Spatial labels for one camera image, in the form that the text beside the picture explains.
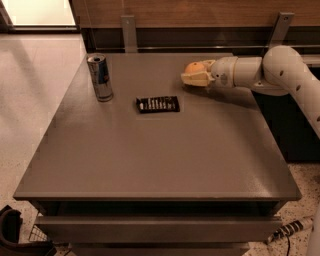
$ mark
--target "soda can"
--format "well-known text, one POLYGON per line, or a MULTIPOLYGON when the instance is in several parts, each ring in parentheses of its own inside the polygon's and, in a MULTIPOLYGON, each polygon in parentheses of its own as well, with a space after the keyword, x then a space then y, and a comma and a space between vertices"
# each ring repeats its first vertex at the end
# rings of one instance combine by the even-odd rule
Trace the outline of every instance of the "soda can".
POLYGON ((102 54, 88 56, 87 63, 97 100, 111 100, 113 97, 113 92, 109 81, 110 79, 106 57, 102 54))

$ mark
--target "tiled floor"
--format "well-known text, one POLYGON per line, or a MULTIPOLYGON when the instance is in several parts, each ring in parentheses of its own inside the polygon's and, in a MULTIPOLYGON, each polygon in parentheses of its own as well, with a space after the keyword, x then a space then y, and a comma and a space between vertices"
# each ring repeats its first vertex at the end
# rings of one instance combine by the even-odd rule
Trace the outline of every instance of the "tiled floor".
MULTIPOLYGON (((8 204, 22 212, 21 242, 28 241, 37 212, 13 200, 13 192, 84 56, 80 35, 0 34, 0 209, 8 204)), ((281 209, 285 224, 314 215, 320 201, 320 163, 289 168, 303 197, 281 209)), ((306 255, 309 233, 290 238, 290 256, 306 255)), ((284 256, 287 241, 250 247, 246 256, 284 256)))

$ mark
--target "white floor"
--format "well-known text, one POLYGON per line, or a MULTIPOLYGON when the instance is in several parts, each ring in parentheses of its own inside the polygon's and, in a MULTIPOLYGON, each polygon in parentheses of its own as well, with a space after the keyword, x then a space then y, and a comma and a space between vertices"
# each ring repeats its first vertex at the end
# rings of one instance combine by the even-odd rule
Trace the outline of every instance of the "white floor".
MULTIPOLYGON (((37 212, 12 195, 85 55, 80 35, 0 34, 0 209, 8 204, 22 212, 21 242, 28 241, 37 212)), ((314 215, 320 201, 320 163, 289 168, 303 198, 278 213, 284 224, 314 215)), ((290 256, 306 255, 309 233, 290 238, 290 256)), ((284 256, 287 241, 250 247, 246 256, 284 256)))

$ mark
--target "wire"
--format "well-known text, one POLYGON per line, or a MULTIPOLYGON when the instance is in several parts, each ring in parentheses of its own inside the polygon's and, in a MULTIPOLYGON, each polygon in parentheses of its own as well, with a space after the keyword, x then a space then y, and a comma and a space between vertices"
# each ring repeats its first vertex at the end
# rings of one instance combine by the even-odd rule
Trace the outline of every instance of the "wire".
POLYGON ((286 235, 286 238, 288 240, 288 250, 287 250, 287 256, 289 256, 289 253, 290 253, 290 247, 291 247, 291 243, 290 243, 290 238, 289 238, 289 235, 286 235))
POLYGON ((67 251, 63 256, 67 256, 71 252, 71 249, 67 251))

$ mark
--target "wooden panel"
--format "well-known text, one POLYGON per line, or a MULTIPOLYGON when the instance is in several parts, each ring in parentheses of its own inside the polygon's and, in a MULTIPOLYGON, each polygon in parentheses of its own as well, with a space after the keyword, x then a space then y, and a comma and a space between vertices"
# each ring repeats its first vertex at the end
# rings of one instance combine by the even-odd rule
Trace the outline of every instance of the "wooden panel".
POLYGON ((319 26, 320 1, 309 0, 75 0, 81 27, 120 27, 132 14, 137 27, 272 26, 278 13, 293 12, 292 26, 319 26))

